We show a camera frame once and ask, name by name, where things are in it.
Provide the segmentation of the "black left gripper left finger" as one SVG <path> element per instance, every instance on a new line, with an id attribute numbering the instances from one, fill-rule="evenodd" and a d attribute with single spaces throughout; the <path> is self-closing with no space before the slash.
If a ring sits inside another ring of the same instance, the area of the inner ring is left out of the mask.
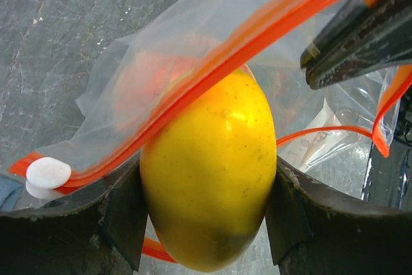
<path id="1" fill-rule="evenodd" d="M 147 223 L 137 159 L 71 194 L 1 213 L 1 274 L 132 274 Z"/>

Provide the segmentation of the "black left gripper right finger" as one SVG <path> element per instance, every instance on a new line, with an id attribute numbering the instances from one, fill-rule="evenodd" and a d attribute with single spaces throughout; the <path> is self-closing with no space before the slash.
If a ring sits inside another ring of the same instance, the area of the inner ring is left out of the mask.
<path id="1" fill-rule="evenodd" d="M 277 160 L 266 211 L 281 274 L 411 274 L 411 213 L 368 204 Z"/>

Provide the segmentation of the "clear zip bag red zipper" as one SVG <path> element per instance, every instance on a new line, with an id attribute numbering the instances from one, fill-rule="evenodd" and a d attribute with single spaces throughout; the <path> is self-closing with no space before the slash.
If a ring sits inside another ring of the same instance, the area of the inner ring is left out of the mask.
<path id="1" fill-rule="evenodd" d="M 14 162 L 40 199 L 135 156 L 157 240 L 203 272 L 251 243 L 280 161 L 305 171 L 348 136 L 389 155 L 411 85 L 411 0 L 179 0 L 96 61 L 72 138 Z"/>

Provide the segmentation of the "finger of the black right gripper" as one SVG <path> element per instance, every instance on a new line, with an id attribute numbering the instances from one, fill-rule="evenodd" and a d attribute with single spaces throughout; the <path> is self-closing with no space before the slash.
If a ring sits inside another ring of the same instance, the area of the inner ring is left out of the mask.
<path id="1" fill-rule="evenodd" d="M 301 54 L 313 90 L 411 64 L 411 0 L 347 0 Z"/>

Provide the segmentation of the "yellow lemon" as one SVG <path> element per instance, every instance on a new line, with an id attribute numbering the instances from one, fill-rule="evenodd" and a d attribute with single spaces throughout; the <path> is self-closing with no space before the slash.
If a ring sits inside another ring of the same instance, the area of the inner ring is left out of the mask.
<path id="1" fill-rule="evenodd" d="M 140 152 L 149 216 L 179 264 L 214 272 L 236 261 L 263 221 L 276 175 L 265 94 L 236 70 L 187 106 Z"/>

